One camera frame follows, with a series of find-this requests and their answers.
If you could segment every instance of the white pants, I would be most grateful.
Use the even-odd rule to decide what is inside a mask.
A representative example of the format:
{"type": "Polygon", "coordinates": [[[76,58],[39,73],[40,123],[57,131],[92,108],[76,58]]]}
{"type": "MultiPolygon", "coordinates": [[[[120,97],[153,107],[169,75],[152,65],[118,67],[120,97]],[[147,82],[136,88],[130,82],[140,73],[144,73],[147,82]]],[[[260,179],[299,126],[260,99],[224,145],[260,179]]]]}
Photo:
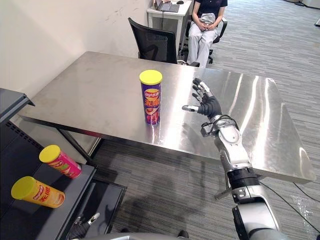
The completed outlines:
{"type": "Polygon", "coordinates": [[[194,21],[191,22],[189,30],[189,55],[187,63],[200,63],[200,68],[205,68],[207,65],[209,50],[212,42],[218,36],[217,28],[213,30],[201,31],[194,21]]]}

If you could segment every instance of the black shoe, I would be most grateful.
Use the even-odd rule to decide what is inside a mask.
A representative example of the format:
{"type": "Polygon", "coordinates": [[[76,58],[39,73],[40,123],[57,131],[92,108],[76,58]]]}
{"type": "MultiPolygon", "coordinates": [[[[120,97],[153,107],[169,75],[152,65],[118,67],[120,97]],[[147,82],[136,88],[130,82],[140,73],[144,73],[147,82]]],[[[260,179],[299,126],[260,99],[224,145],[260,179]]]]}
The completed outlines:
{"type": "Polygon", "coordinates": [[[185,238],[185,239],[188,239],[189,238],[189,234],[187,231],[185,230],[181,230],[178,234],[178,238],[185,238]]]}
{"type": "Polygon", "coordinates": [[[120,233],[130,233],[128,228],[122,228],[122,230],[120,231],[120,233]]]}

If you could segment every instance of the hands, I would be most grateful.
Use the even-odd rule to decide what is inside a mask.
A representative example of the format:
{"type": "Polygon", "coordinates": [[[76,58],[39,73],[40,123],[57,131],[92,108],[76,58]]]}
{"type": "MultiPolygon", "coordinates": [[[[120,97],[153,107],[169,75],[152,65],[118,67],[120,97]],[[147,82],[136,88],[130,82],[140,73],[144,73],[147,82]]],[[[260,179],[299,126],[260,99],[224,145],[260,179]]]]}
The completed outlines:
{"type": "Polygon", "coordinates": [[[201,30],[201,31],[204,31],[204,30],[207,30],[207,25],[204,24],[203,22],[199,21],[197,24],[198,28],[201,30]]]}
{"type": "Polygon", "coordinates": [[[213,29],[215,29],[215,25],[214,24],[210,24],[210,25],[208,25],[208,26],[206,26],[206,29],[207,30],[213,30],[213,29]]]}
{"type": "Polygon", "coordinates": [[[205,30],[213,30],[215,29],[215,24],[212,23],[212,24],[204,24],[203,22],[199,21],[197,24],[198,28],[201,30],[201,31],[205,31],[205,30]]]}
{"type": "Polygon", "coordinates": [[[189,112],[197,112],[207,116],[209,119],[222,115],[220,104],[210,88],[199,78],[195,78],[193,84],[192,88],[197,94],[192,93],[192,96],[200,102],[200,106],[184,105],[182,109],[189,112]]]}

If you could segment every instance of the purple chip can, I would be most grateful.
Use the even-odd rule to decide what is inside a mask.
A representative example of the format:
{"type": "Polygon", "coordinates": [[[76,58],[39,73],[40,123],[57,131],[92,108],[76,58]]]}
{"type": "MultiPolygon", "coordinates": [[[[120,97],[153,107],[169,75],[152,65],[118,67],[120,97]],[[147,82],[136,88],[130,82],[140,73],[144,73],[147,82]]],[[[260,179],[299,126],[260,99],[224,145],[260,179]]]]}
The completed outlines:
{"type": "Polygon", "coordinates": [[[140,74],[145,122],[157,125],[160,122],[162,74],[157,70],[146,70],[140,74]]]}

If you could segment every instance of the office chair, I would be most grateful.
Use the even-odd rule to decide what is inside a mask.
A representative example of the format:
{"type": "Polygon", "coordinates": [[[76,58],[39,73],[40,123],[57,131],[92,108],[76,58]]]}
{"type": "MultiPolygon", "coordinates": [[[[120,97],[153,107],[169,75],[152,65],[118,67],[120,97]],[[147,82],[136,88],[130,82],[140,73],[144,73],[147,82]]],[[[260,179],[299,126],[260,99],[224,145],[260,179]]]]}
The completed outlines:
{"type": "MultiPolygon", "coordinates": [[[[222,25],[222,29],[221,29],[221,32],[220,34],[215,38],[215,40],[213,40],[212,44],[216,44],[218,42],[220,42],[220,38],[222,38],[223,34],[225,33],[225,30],[226,30],[226,27],[228,25],[228,21],[223,17],[222,20],[223,22],[223,25],[222,25]]],[[[189,37],[189,29],[191,27],[191,22],[192,22],[192,15],[189,15],[188,16],[188,19],[187,19],[187,25],[186,25],[186,30],[185,30],[185,36],[186,38],[188,39],[189,37]]],[[[212,64],[213,63],[213,58],[212,58],[212,53],[213,53],[213,49],[210,48],[209,50],[209,64],[212,64]]],[[[187,58],[188,58],[188,53],[189,53],[189,50],[188,50],[188,44],[184,44],[183,46],[183,49],[181,50],[181,55],[183,55],[183,59],[185,61],[187,61],[187,58]]]]}
{"type": "MultiPolygon", "coordinates": [[[[140,59],[177,64],[176,38],[171,31],[163,31],[140,25],[128,18],[136,44],[139,49],[140,59]]],[[[193,62],[193,67],[199,67],[200,63],[193,62]]]]}

